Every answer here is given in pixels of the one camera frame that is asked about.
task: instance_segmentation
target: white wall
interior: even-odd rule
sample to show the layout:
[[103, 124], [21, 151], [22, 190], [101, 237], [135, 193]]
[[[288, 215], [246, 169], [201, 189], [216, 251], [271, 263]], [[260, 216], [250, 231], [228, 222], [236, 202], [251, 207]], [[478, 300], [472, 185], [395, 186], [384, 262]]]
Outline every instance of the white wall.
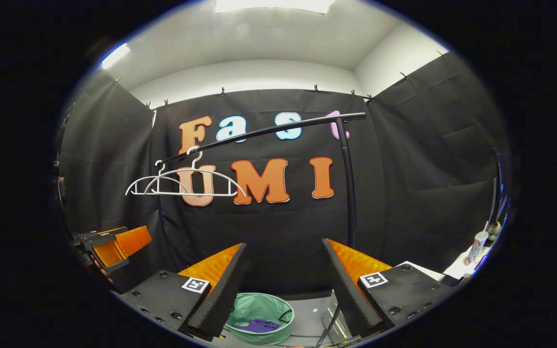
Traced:
[[401, 73], [409, 75], [440, 57], [436, 50], [448, 52], [424, 33], [402, 23], [369, 52], [354, 73], [365, 94], [374, 96], [403, 79]]
[[356, 75], [348, 70], [321, 64], [281, 60], [232, 61], [171, 73], [150, 81], [130, 93], [150, 108], [204, 95], [257, 89], [313, 89], [362, 95]]

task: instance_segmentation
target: floor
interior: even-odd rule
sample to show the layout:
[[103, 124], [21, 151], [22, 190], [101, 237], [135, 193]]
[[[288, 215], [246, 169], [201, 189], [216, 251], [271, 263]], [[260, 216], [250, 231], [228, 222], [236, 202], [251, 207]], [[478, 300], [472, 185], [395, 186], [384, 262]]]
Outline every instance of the floor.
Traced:
[[[319, 337], [323, 334], [325, 326], [323, 325], [322, 318], [325, 313], [327, 313], [327, 307], [330, 303], [330, 297], [325, 297], [322, 299], [311, 299], [311, 300], [298, 300], [298, 301], [287, 301], [293, 308], [294, 320], [292, 323], [292, 335], [288, 337], [285, 341], [279, 343], [276, 346], [279, 347], [292, 347], [292, 346], [304, 346], [305, 348], [315, 347], [319, 340]], [[252, 344], [248, 344], [240, 341], [227, 330], [223, 330], [223, 336], [225, 338], [214, 338], [212, 342], [203, 341], [206, 344], [215, 346], [217, 348], [258, 348]], [[323, 340], [320, 348], [329, 346], [332, 344], [330, 337], [326, 337]]]

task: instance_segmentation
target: ceiling light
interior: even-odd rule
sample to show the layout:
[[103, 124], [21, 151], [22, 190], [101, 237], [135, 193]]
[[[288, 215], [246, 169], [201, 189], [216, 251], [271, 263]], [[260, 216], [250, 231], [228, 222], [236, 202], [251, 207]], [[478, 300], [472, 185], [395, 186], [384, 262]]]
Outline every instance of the ceiling light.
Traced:
[[120, 58], [124, 57], [128, 52], [130, 52], [130, 48], [128, 48], [128, 45], [126, 43], [121, 44], [121, 46], [117, 47], [115, 51], [111, 52], [110, 55], [102, 59], [102, 68], [108, 69]]
[[334, 0], [216, 0], [216, 13], [242, 9], [296, 9], [326, 14]]

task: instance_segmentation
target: black fabric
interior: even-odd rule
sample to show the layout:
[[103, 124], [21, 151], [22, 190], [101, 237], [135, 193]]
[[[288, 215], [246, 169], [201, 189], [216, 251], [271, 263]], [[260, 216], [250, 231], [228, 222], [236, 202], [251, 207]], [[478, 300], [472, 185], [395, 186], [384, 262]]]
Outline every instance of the black fabric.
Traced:
[[[366, 112], [362, 99], [349, 94], [305, 90], [254, 90], [209, 95], [180, 101], [157, 109], [152, 132], [152, 160], [177, 155], [181, 148], [181, 123], [210, 116], [205, 128], [205, 145], [216, 141], [219, 122], [228, 116], [246, 119], [248, 131], [274, 125], [280, 112], [296, 112], [302, 119], [341, 113]], [[384, 188], [380, 154], [376, 149], [371, 119], [346, 124], [350, 132], [353, 172], [358, 209], [356, 247], [373, 257], [379, 256], [380, 226], [384, 211]], [[195, 156], [168, 163], [166, 170], [188, 167]], [[330, 157], [331, 186], [334, 196], [316, 200], [314, 170], [309, 161]], [[231, 164], [250, 160], [259, 174], [270, 159], [285, 159], [285, 186], [290, 200], [286, 203], [236, 205], [232, 198], [216, 197], [205, 207], [193, 207], [177, 196], [161, 196], [164, 225], [173, 236], [177, 252], [188, 264], [199, 262], [234, 244], [249, 247], [252, 268], [242, 284], [242, 291], [273, 295], [314, 293], [330, 289], [325, 273], [321, 238], [347, 243], [347, 200], [345, 174], [339, 140], [331, 125], [302, 128], [294, 140], [280, 140], [275, 134], [250, 138], [207, 150], [197, 167], [215, 165], [216, 171], [235, 180]], [[193, 182], [201, 182], [195, 174]], [[175, 185], [169, 189], [177, 191]], [[226, 192], [226, 180], [214, 180], [215, 192]], [[201, 190], [201, 185], [193, 185]]]
[[409, 260], [441, 273], [489, 218], [497, 175], [493, 149], [508, 152], [502, 116], [453, 53], [367, 106], [384, 163], [380, 260]]
[[149, 175], [153, 113], [103, 71], [85, 81], [73, 99], [58, 156], [68, 195], [66, 222], [73, 235], [148, 226], [153, 242], [110, 275], [128, 288], [168, 259], [155, 199], [124, 196], [133, 180]]

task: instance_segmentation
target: orange letter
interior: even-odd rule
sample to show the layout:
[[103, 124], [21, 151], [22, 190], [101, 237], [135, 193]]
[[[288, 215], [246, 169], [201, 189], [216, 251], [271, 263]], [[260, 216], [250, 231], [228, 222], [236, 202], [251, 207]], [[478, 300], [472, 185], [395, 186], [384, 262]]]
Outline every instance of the orange letter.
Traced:
[[199, 139], [199, 141], [203, 141], [205, 138], [204, 126], [207, 127], [209, 125], [212, 125], [212, 119], [210, 119], [210, 116], [193, 119], [193, 121], [184, 122], [179, 125], [180, 130], [182, 130], [182, 148], [180, 148], [177, 154], [181, 155], [188, 151], [189, 148], [197, 145], [195, 143], [195, 138]]
[[[264, 173], [259, 176], [250, 161], [235, 161], [232, 163], [232, 169], [236, 171], [238, 177], [238, 185], [247, 193], [250, 191], [257, 203], [261, 203], [268, 187], [270, 187], [270, 192], [265, 198], [268, 203], [289, 201], [289, 195], [285, 192], [285, 167], [287, 167], [286, 160], [272, 159], [265, 165]], [[249, 204], [250, 201], [252, 199], [248, 194], [245, 197], [238, 190], [238, 195], [234, 198], [235, 204]]]
[[330, 187], [330, 165], [332, 159], [328, 157], [315, 157], [309, 163], [315, 170], [315, 191], [313, 198], [330, 198], [334, 196], [334, 190]]
[[[201, 167], [199, 167], [199, 169], [210, 170], [214, 172], [216, 170], [216, 167], [214, 167], [214, 165], [202, 165]], [[192, 174], [194, 173], [198, 172], [190, 171], [177, 173], [177, 176], [179, 176], [179, 182], [182, 183], [182, 186], [185, 187], [186, 191], [188, 192], [192, 192]], [[214, 182], [212, 181], [212, 177], [214, 175], [201, 172], [201, 176], [203, 176], [203, 192], [206, 194], [214, 193]], [[214, 199], [214, 197], [212, 196], [182, 196], [182, 198], [184, 199], [184, 202], [192, 205], [193, 207], [204, 207], [210, 204], [210, 202], [212, 202], [212, 200]]]

